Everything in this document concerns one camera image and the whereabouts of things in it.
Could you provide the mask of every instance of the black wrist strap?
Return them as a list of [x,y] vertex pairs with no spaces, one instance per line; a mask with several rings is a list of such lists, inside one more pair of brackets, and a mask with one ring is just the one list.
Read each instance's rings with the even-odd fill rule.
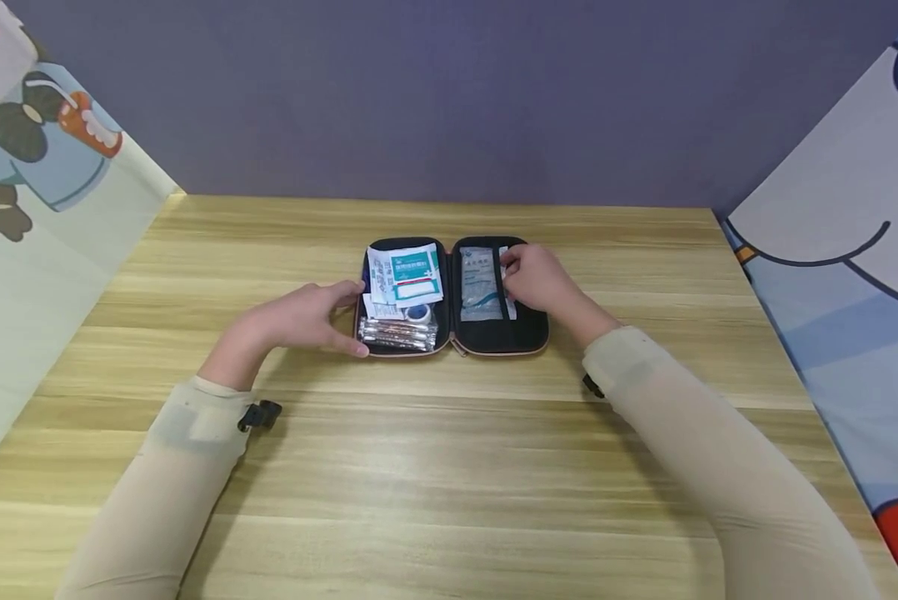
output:
[[242,433],[252,428],[271,429],[275,419],[282,413],[282,405],[268,400],[260,400],[258,404],[249,404],[246,414],[242,415],[236,425]]
[[592,377],[589,377],[589,373],[586,373],[586,376],[582,378],[582,385],[586,386],[589,392],[593,392],[596,398],[606,397],[606,394],[602,393],[601,388],[596,385],[596,382],[592,380]]

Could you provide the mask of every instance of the white packet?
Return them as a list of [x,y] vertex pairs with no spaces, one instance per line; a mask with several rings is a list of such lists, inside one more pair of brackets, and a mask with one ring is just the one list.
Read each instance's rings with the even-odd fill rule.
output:
[[380,321],[405,321],[405,311],[394,304],[377,304],[372,301],[371,294],[362,294],[362,304],[366,306],[366,316],[378,318]]
[[366,250],[369,292],[375,304],[409,308],[437,303],[443,298],[436,244],[381,251]]

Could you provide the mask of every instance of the hand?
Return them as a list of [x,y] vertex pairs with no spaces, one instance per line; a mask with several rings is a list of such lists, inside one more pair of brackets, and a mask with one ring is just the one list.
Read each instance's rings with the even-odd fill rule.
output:
[[326,287],[309,283],[245,311],[216,342],[199,368],[199,377],[234,390],[251,390],[266,355],[279,347],[329,348],[359,358],[368,356],[366,345],[329,323],[333,310],[353,304],[363,287],[362,282]]
[[369,348],[339,333],[329,323],[336,308],[358,301],[363,282],[339,282],[326,287],[308,283],[295,292],[249,309],[248,327],[257,328],[272,348],[326,348],[365,358]]
[[556,255],[543,246],[513,246],[500,260],[506,267],[506,291],[529,308],[556,313],[583,295]]
[[503,285],[529,308],[549,313],[587,348],[621,323],[573,282],[556,255],[536,244],[513,246],[501,255]]

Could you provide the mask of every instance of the zipper pull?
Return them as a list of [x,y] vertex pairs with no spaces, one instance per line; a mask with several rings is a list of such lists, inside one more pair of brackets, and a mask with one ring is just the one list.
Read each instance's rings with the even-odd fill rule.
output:
[[454,348],[456,349],[456,352],[459,353],[459,355],[460,355],[462,358],[466,358],[466,356],[469,355],[469,350],[463,348],[462,345],[461,345],[461,343],[459,343],[459,342],[456,341],[456,334],[455,334],[455,333],[450,333],[450,334],[449,334],[449,343],[451,343],[451,346],[454,347]]

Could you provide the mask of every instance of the wood grain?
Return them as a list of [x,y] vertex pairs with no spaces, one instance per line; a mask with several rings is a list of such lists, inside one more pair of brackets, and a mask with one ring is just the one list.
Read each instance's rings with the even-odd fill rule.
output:
[[[740,407],[898,598],[707,210],[196,196],[167,203],[0,447],[0,598],[49,598],[170,387],[243,308],[358,277],[378,238],[507,233],[555,248],[589,294]],[[273,353],[258,387],[285,417],[253,438],[182,597],[718,598],[708,525],[580,377],[558,329],[518,359]]]

